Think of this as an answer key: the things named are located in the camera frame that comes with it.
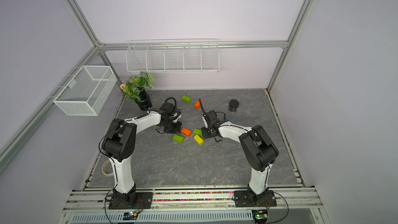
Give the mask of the yellow block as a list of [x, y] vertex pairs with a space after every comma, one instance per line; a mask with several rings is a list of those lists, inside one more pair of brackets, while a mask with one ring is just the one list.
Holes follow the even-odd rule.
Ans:
[[204, 144], [204, 140], [199, 136], [199, 135], [195, 135], [194, 136], [194, 140], [201, 146]]

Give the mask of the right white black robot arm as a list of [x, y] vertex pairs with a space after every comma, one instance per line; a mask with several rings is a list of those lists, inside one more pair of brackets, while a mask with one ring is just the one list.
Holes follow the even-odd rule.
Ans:
[[268, 179], [271, 168], [279, 156], [279, 150], [261, 125], [244, 127], [221, 120], [217, 112], [203, 113], [205, 127], [201, 128], [204, 139], [216, 142], [224, 138], [240, 143], [245, 157], [251, 166], [248, 194], [264, 198], [268, 193]]

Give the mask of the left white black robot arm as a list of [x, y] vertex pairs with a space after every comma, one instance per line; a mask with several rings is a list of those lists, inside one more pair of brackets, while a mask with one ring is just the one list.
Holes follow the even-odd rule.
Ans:
[[148, 110], [139, 116], [112, 121], [103, 141], [101, 150], [109, 158], [113, 167], [115, 187], [114, 196], [123, 202], [136, 201], [136, 184], [131, 171], [131, 157], [135, 149], [136, 135], [150, 127], [157, 126], [160, 134], [181, 133], [182, 123], [179, 121], [181, 110], [177, 103], [167, 98], [159, 109]]

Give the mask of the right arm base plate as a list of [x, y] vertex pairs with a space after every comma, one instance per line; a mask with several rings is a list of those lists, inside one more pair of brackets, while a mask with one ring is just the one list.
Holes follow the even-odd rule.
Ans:
[[234, 191], [232, 200], [236, 207], [275, 207], [277, 206], [275, 194], [272, 190], [266, 190], [256, 195], [251, 190]]

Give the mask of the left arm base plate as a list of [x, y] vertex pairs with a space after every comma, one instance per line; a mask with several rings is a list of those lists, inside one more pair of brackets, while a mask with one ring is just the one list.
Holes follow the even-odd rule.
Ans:
[[150, 209], [152, 204], [152, 192], [134, 192], [121, 194], [114, 191], [110, 200], [109, 209]]

